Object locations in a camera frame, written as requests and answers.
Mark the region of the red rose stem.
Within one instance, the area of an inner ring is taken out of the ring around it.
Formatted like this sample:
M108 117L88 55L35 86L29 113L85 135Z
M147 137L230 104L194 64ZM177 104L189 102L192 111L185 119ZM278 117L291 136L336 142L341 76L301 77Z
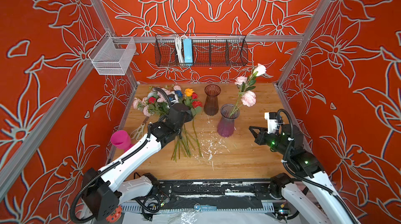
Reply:
M191 111L193 113L193 116L196 117L199 113L202 112L203 104L199 101L198 95L195 92L192 95L192 97L193 97L193 102L192 102L192 106L191 106ZM195 134L195 141L196 141L196 144L197 144L197 147L198 147L198 152L199 152L199 155L202 157L203 154L202 154L202 151L201 151L201 145L199 143L198 135L197 135L197 132L196 132L196 129L195 129L195 119L193 119L192 126L193 126L193 131L194 131L194 134Z

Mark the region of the purple ribbed glass vase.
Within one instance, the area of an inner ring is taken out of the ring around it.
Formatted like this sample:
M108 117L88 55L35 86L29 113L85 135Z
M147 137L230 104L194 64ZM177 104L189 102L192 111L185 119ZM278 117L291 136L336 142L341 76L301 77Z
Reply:
M235 121L240 115L239 109L233 104L225 104L220 108L221 119L217 132L221 137L230 137L235 131Z

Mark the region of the pink double rose stem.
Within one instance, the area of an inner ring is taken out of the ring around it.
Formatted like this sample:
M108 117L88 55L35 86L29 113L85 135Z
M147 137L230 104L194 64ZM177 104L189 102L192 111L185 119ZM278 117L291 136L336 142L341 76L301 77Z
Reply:
M253 92L256 84L256 76L251 74L248 77L240 76L235 80L235 85L239 89L238 97L229 116L233 116L239 111L241 106L252 107L256 104L256 94Z

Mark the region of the white pink rose stem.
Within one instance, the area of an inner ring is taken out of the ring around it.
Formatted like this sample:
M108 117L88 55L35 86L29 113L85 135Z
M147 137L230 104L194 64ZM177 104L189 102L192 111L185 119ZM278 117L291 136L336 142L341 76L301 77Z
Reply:
M244 95L246 92L251 91L255 88L256 78L266 74L266 67L262 64L258 64L252 71L252 73L241 83L237 81L239 88L239 95Z

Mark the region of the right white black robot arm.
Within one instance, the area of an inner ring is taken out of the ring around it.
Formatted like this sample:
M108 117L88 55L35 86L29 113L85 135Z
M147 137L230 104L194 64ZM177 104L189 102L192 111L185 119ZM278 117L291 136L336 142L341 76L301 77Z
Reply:
M288 221L301 215L311 224L357 224L359 220L333 186L322 164L303 145L303 133L290 114L280 109L266 112L267 127L250 126L255 143L282 154L285 168L270 179L268 192L274 199L285 200L296 208L295 214L276 213L276 219Z

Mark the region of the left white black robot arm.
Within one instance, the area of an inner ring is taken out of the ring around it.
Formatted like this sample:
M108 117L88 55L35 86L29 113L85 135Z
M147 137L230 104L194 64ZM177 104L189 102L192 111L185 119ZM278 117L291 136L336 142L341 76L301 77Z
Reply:
M89 169L72 202L71 221L85 224L92 219L104 220L122 203L139 201L149 195L156 180L146 175L128 182L126 178L149 157L180 136L184 125L193 118L193 109L181 103L174 104L168 114L155 123L149 123L147 133L118 159L99 170Z

